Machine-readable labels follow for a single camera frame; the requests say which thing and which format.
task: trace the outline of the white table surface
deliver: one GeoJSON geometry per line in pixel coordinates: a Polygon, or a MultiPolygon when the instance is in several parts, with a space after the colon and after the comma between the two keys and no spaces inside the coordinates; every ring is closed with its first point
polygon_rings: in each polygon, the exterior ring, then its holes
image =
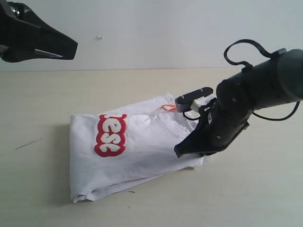
{"type": "MultiPolygon", "coordinates": [[[[215,88],[238,70],[1,73],[0,227],[303,226],[302,108],[286,122],[252,116],[249,129],[199,169],[138,185],[135,193],[70,200],[72,113],[215,88]]],[[[283,117],[292,107],[261,113],[283,117]]]]}

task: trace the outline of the white wall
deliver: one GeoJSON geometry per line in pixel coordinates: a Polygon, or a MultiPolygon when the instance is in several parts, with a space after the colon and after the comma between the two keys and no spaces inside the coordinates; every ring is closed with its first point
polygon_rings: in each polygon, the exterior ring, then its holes
{"type": "MultiPolygon", "coordinates": [[[[303,48],[301,0],[21,0],[79,42],[73,61],[0,61],[0,71],[113,70],[227,66],[231,43],[303,48]],[[96,36],[104,37],[102,41],[96,36]]],[[[262,61],[241,44],[237,60],[262,61]]]]}

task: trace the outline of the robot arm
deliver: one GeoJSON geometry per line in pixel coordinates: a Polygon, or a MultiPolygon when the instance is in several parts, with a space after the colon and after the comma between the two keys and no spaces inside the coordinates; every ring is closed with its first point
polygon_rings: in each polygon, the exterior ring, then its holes
{"type": "MultiPolygon", "coordinates": [[[[245,68],[223,80],[217,86],[217,98],[198,108],[200,117],[197,128],[175,146],[178,157],[188,153],[208,156],[225,150],[249,126],[248,119],[252,114],[266,120],[286,120],[303,100],[303,50],[281,49],[268,53],[252,40],[240,40],[234,44],[226,49],[224,56],[230,64],[243,64],[245,68]],[[254,45],[269,60],[254,67],[246,61],[232,62],[227,52],[238,43],[254,45]],[[254,113],[262,108],[293,102],[296,102],[294,110],[282,119],[270,119],[254,113]]],[[[212,89],[206,87],[181,96],[176,99],[177,110],[185,115],[185,112],[195,109],[193,107],[198,105],[201,97],[208,97],[211,93],[212,89]]]]}
{"type": "Polygon", "coordinates": [[[73,60],[78,44],[22,3],[0,0],[0,57],[6,62],[73,60]]]}

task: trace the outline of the white t-shirt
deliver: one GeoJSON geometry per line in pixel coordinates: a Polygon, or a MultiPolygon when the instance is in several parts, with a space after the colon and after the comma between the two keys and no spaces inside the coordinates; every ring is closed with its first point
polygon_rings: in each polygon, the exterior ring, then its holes
{"type": "Polygon", "coordinates": [[[196,127],[174,112],[156,112],[174,104],[156,97],[100,115],[71,116],[71,199],[95,201],[187,167],[198,167],[197,154],[178,158],[174,146],[196,127]]]}

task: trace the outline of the red logo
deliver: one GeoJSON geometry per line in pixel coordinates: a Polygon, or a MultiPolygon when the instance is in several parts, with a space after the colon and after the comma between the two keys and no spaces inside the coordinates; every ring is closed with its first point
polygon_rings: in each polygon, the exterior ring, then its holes
{"type": "Polygon", "coordinates": [[[115,157],[125,150],[126,114],[100,115],[95,152],[101,157],[115,157]]]}

